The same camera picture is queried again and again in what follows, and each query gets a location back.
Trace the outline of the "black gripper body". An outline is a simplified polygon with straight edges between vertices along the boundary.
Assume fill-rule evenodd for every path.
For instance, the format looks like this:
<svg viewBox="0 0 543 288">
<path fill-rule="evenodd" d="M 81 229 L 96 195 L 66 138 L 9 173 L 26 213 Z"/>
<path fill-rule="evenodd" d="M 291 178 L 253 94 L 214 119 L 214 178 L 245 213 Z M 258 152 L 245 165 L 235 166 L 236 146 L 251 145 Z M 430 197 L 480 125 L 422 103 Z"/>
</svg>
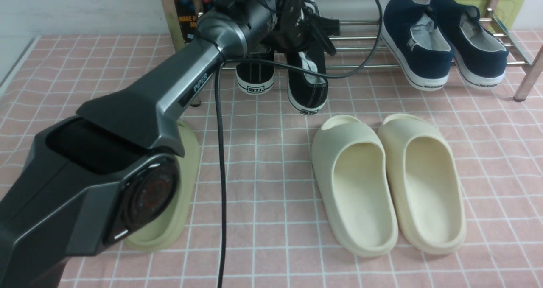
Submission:
<svg viewBox="0 0 543 288">
<path fill-rule="evenodd" d="M 295 53 L 317 43 L 337 53 L 330 37 L 340 34 L 339 20 L 320 16 L 311 0 L 227 0 L 227 12 L 242 29 L 247 52 L 262 45 Z"/>
</svg>

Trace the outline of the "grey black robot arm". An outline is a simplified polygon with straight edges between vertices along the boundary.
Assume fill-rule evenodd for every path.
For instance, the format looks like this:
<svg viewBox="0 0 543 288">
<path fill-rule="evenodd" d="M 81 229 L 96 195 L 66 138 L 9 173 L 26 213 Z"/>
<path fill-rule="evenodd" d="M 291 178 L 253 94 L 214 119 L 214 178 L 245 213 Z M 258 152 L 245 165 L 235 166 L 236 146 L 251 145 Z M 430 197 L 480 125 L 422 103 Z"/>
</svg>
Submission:
<svg viewBox="0 0 543 288">
<path fill-rule="evenodd" d="M 324 31 L 302 0 L 216 0 L 182 50 L 125 89 L 37 133 L 1 201 L 2 288 L 56 288 L 163 213 L 182 179 L 177 121 L 211 75 L 258 46 L 306 50 Z"/>
</svg>

